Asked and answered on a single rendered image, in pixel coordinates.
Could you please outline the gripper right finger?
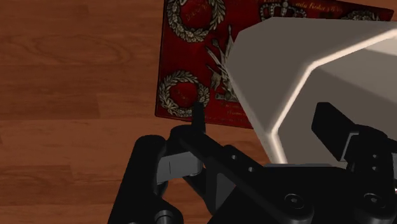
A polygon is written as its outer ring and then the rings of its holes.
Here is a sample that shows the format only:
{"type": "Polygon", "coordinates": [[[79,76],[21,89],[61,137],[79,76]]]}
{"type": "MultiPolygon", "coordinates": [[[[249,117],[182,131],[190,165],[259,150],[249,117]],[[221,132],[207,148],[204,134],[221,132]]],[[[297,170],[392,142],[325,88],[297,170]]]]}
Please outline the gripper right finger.
{"type": "Polygon", "coordinates": [[[317,103],[311,129],[337,161],[347,163],[349,203],[356,223],[396,224],[397,141],[354,123],[329,102],[317,103]]]}

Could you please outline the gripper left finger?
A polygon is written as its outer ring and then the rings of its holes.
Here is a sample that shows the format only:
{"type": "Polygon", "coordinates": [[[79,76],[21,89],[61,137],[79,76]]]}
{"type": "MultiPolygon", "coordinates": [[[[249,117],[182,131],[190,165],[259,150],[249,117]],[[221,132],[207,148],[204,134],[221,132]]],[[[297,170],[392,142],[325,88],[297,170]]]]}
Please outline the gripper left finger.
{"type": "Polygon", "coordinates": [[[205,134],[204,106],[196,102],[192,123],[174,127],[168,139],[147,135],[136,141],[108,224],[184,224],[181,211],[162,197],[166,187],[157,187],[160,159],[173,149],[202,164],[201,172],[184,180],[211,213],[207,224],[312,223],[312,204],[301,190],[271,181],[273,169],[205,134]]]}

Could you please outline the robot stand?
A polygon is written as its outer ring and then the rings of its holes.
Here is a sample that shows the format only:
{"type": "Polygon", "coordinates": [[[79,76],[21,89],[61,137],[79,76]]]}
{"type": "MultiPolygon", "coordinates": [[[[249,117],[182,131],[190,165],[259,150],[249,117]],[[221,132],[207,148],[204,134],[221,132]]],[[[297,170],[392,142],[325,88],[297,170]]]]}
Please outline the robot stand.
{"type": "Polygon", "coordinates": [[[225,62],[237,33],[271,17],[390,21],[394,10],[353,0],[164,0],[155,115],[251,128],[225,62]]]}

